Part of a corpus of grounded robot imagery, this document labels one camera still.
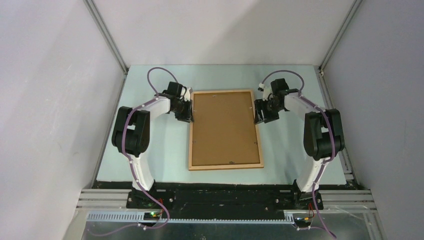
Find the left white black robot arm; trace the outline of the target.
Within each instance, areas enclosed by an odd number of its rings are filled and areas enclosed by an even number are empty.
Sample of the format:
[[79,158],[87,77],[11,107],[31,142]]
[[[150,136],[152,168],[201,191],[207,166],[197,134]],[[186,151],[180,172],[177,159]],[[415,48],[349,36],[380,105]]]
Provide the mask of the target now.
[[174,113],[178,121],[194,122],[192,93],[191,87],[170,82],[167,89],[149,101],[137,107],[121,106],[117,111],[111,142],[127,157],[133,176],[131,191],[145,208],[153,208],[158,202],[158,194],[151,190],[155,187],[155,180],[146,155],[151,123],[169,113]]

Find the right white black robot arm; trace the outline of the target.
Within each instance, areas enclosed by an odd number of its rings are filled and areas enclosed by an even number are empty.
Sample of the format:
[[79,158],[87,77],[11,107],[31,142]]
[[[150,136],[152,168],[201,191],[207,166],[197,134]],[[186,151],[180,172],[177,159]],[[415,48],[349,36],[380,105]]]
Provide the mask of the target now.
[[296,114],[303,122],[305,166],[293,182],[291,204],[304,209],[317,197],[319,183],[327,165],[345,148],[340,111],[324,109],[306,98],[299,89],[289,88],[283,78],[258,85],[262,97],[254,101],[254,124],[279,119],[281,111]]

